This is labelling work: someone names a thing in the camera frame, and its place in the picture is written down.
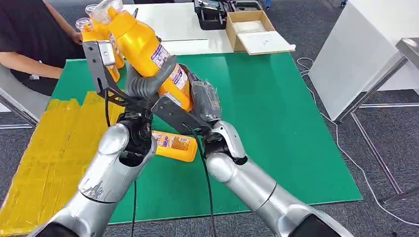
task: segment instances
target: yellow bottle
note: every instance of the yellow bottle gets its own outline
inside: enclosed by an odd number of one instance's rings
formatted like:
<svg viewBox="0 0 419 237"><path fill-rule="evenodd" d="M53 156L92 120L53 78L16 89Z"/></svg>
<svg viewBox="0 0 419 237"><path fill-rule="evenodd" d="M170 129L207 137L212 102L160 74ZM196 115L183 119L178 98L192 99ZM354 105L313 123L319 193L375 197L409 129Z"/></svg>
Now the yellow bottle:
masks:
<svg viewBox="0 0 419 237"><path fill-rule="evenodd" d="M170 55L151 27L137 21L122 8L121 0L104 0L96 7L95 20L109 22L108 30L125 58L141 75L151 77ZM178 64L158 93L168 96L184 110L192 110L188 76Z"/></svg>
<svg viewBox="0 0 419 237"><path fill-rule="evenodd" d="M185 162L194 160L198 147L194 138L159 131L153 131L152 134L157 140L157 155Z"/></svg>
<svg viewBox="0 0 419 237"><path fill-rule="evenodd" d="M76 28L80 30L82 34L83 42L105 40L105 38L93 29L92 21L89 18L80 18L76 21ZM119 81L121 74L115 65L106 67L111 74L115 82Z"/></svg>
<svg viewBox="0 0 419 237"><path fill-rule="evenodd" d="M97 31L99 34L101 34L105 39L108 39L111 42L114 50L115 66L117 66L117 68L120 69L125 65L124 57L117 48L115 39L113 35L109 32L108 28L106 27L106 24L94 20L94 17L92 15L94 13L94 10L96 9L96 6L97 4L90 4L86 7L84 11L92 20L93 29Z"/></svg>

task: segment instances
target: bottle label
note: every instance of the bottle label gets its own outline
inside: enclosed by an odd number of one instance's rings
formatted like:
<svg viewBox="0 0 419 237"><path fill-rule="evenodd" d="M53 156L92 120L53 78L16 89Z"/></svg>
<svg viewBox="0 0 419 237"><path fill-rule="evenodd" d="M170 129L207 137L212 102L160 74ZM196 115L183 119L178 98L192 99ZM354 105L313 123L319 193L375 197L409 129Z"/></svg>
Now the bottle label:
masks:
<svg viewBox="0 0 419 237"><path fill-rule="evenodd" d="M111 42L112 46L114 47L114 50L117 54L119 54L119 49L117 47L117 43L115 41L115 37L112 33L109 33L109 37L108 37L109 41Z"/></svg>
<svg viewBox="0 0 419 237"><path fill-rule="evenodd" d="M179 136L167 136L165 134L153 133L153 137L157 140L160 147L168 147L177 150L186 151L189 147L189 138Z"/></svg>
<svg viewBox="0 0 419 237"><path fill-rule="evenodd" d="M151 55L151 60L157 65L157 67L162 68L166 59L169 58L170 54L166 51L161 44L156 48L156 51Z"/></svg>
<svg viewBox="0 0 419 237"><path fill-rule="evenodd" d="M170 74L171 81L176 85L179 90L183 90L186 81L188 80L188 76L186 73L182 70L182 68L179 66L179 64L176 64L174 67L173 72Z"/></svg>

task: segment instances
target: metal table leg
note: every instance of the metal table leg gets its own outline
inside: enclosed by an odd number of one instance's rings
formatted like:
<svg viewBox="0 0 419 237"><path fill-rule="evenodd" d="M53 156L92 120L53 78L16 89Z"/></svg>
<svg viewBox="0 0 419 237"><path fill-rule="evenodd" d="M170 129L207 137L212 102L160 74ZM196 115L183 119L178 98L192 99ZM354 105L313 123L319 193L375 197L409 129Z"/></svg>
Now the metal table leg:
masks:
<svg viewBox="0 0 419 237"><path fill-rule="evenodd" d="M388 197L388 198L384 198L382 202L387 204L387 203L398 201L398 200L401 200L401 199L410 198L410 197L413 197L413 196L416 196L416 195L419 195L419 187L412 188L408 191L402 192L400 194L393 195L393 196Z"/></svg>
<svg viewBox="0 0 419 237"><path fill-rule="evenodd" d="M29 114L27 114L25 111L21 111L17 107L15 107L12 103L10 103L8 100L6 100L3 96L0 95L0 103L2 103L6 108L9 110L17 113L19 116L21 116L28 125L32 127L36 127L38 124L38 121L36 121L34 118L32 118Z"/></svg>
<svg viewBox="0 0 419 237"><path fill-rule="evenodd" d="M359 108L400 108L400 107L419 107L419 103L396 103L396 104L364 104Z"/></svg>
<svg viewBox="0 0 419 237"><path fill-rule="evenodd" d="M378 80L373 87L371 87L348 111L345 113L340 114L336 121L342 122L346 116L352 112L354 112L357 108L359 108L362 104L368 100L371 95L376 92L384 83L386 83L397 71L399 71L406 63L408 59L406 57L402 57L390 70Z"/></svg>
<svg viewBox="0 0 419 237"><path fill-rule="evenodd" d="M33 128L27 123L24 124L9 124L9 125L0 125L0 130L3 129L17 129L17 128Z"/></svg>
<svg viewBox="0 0 419 237"><path fill-rule="evenodd" d="M385 164L384 160L378 153L376 147L374 146L373 142L371 141L370 137L368 136L367 132L365 131L364 127L362 126L361 122L359 121L358 117L356 117L355 113L351 113L352 118L355 121L355 124L359 128L359 130L362 133L362 136L364 137L365 142L367 143L368 147L370 147L371 152L373 153L374 157L377 159L378 163L380 164L381 168L383 169L385 175L387 176L387 179L390 181L394 191L396 191L397 194L402 193L402 190L400 189L399 185L397 184L396 180L394 179L393 175L391 174L390 170L388 169L387 165Z"/></svg>

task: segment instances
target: bottle cap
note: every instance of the bottle cap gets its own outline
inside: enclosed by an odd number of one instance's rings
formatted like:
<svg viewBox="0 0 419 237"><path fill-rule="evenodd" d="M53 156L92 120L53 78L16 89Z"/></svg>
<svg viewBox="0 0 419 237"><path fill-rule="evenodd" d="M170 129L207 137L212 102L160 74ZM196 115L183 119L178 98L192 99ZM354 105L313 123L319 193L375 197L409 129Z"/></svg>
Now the bottle cap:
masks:
<svg viewBox="0 0 419 237"><path fill-rule="evenodd" d="M112 21L112 16L109 15L108 10L112 8L112 12L121 12L123 10L122 0L104 0L99 3L92 13L95 21L109 24Z"/></svg>
<svg viewBox="0 0 419 237"><path fill-rule="evenodd" d="M76 21L76 28L79 29L81 32L89 32L93 30L92 21L87 18L80 18Z"/></svg>
<svg viewBox="0 0 419 237"><path fill-rule="evenodd" d="M92 12L96 9L96 7L97 7L97 4L90 4L90 5L87 5L87 7L84 9L84 11L91 18L92 17Z"/></svg>

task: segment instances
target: green table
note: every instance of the green table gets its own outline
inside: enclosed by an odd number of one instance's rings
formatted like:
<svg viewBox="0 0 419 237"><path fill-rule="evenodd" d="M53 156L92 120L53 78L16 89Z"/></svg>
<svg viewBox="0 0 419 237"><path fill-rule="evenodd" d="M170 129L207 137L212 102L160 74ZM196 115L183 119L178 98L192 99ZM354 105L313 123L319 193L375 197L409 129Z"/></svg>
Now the green table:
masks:
<svg viewBox="0 0 419 237"><path fill-rule="evenodd" d="M362 199L288 53L183 55L178 60L218 91L222 117L247 153L285 189L309 204ZM123 87L125 72L118 83ZM52 98L83 103L93 84L85 60L67 61ZM156 117L154 129L175 132ZM191 163L154 157L138 179L136 220L209 215L206 178L198 155ZM248 211L211 178L214 212ZM128 222L133 188L111 223Z"/></svg>

